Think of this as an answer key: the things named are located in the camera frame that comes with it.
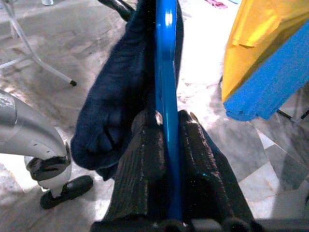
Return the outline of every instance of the blue metal bar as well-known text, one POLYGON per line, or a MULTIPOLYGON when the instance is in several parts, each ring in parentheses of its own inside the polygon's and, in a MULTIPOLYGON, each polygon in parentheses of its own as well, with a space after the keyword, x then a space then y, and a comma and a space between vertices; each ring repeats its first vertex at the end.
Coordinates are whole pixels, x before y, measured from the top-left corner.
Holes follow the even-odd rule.
POLYGON ((178 111, 174 69, 176 0, 156 1, 156 108, 162 114, 169 163, 169 218, 182 219, 178 111))

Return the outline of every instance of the yellow fabric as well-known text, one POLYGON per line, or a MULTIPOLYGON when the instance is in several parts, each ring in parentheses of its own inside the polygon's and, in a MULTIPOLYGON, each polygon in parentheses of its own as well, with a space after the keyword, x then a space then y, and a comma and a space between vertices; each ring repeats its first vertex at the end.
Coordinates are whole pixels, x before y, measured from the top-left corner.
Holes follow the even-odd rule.
POLYGON ((226 46, 225 102, 309 19, 309 0, 243 0, 226 46))

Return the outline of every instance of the marble floor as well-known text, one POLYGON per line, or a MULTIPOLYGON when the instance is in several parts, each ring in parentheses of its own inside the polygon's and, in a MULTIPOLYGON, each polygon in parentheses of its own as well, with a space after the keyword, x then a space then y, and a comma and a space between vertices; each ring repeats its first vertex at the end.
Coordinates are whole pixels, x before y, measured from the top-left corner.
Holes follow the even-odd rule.
MULTIPOLYGON (((132 6, 134 0, 128 0, 132 6)), ((192 111, 227 156, 256 218, 308 216, 309 117, 299 124, 275 114, 269 120, 239 122, 225 115, 221 88, 225 45, 238 5, 226 9, 204 0, 180 0, 184 19, 183 59, 178 86, 179 109, 192 111)), ((18 0, 16 16, 42 60, 78 82, 70 87, 27 60, 0 70, 0 88, 17 96, 56 127, 64 141, 75 130, 78 113, 109 51, 124 32, 125 22, 96 0, 18 0)), ((19 39, 9 36, 0 9, 0 63, 25 54, 19 39)), ((309 86, 281 108, 298 117, 309 109, 309 86)), ((26 171, 23 157, 0 154, 0 232, 88 231, 103 218, 113 181, 76 165, 72 177, 93 176, 94 188, 73 201, 44 211, 43 194, 26 171)))

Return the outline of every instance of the black rubber tip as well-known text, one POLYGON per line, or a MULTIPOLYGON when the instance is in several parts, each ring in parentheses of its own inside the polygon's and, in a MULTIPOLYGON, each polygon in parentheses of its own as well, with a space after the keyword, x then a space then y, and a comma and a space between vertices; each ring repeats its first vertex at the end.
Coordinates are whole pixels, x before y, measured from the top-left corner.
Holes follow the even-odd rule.
POLYGON ((70 85, 72 85, 72 86, 76 86, 76 85, 77 85, 77 82, 76 82, 76 81, 71 80, 70 85))
POLYGON ((62 190, 59 197, 53 198, 51 191, 48 191, 41 197, 40 205, 43 209, 50 209, 67 200, 73 200, 76 197, 88 192, 93 186, 93 180, 88 175, 80 176, 68 182, 62 190))

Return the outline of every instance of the navy towel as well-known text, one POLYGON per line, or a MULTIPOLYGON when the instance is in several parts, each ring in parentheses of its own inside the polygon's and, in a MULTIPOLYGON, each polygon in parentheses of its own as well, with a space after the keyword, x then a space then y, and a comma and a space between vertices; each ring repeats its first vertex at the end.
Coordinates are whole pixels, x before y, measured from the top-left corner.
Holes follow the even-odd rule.
MULTIPOLYGON (((74 161, 106 180, 131 140, 134 117, 154 105, 155 0, 140 0, 124 36, 91 87, 71 142, 74 161)), ((175 72, 178 79, 183 20, 177 3, 175 72)))

